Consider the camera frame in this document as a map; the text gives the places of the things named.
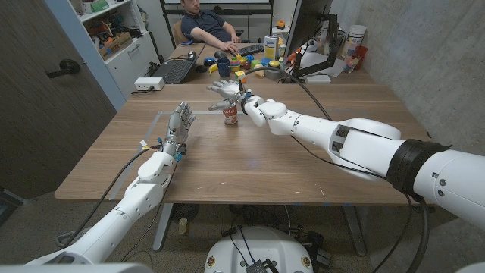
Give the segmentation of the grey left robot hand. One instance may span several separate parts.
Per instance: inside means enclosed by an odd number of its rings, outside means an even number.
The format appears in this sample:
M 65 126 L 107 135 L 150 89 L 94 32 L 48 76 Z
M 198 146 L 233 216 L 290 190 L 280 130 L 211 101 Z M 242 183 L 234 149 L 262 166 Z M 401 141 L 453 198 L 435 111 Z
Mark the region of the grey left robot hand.
M 196 116 L 192 116 L 189 103 L 181 102 L 169 118 L 166 135 L 161 144 L 161 151 L 173 155 L 175 158 L 179 155 L 185 155 L 185 142 L 195 119 Z

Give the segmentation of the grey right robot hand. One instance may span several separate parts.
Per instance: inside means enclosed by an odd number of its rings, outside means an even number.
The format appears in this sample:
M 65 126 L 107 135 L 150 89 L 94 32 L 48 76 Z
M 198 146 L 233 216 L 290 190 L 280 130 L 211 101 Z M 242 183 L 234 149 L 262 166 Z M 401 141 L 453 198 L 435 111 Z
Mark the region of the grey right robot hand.
M 230 108 L 233 104 L 241 104 L 244 99 L 251 95 L 251 91 L 245 90 L 240 81 L 220 80 L 214 81 L 207 90 L 214 91 L 224 99 L 208 108 L 209 111 Z

